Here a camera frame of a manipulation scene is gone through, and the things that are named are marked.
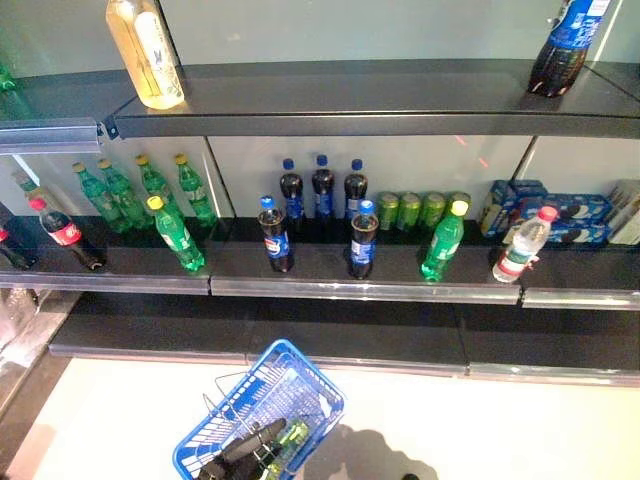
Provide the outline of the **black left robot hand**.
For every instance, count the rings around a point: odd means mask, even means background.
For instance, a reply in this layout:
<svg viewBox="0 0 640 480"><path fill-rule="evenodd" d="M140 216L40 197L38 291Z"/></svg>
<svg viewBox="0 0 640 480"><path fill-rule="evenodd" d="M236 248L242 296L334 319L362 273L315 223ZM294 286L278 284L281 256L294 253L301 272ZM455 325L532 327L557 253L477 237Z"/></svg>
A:
<svg viewBox="0 0 640 480"><path fill-rule="evenodd" d="M285 426L280 418L234 439L200 469L198 479L260 479L282 450L277 437Z"/></svg>

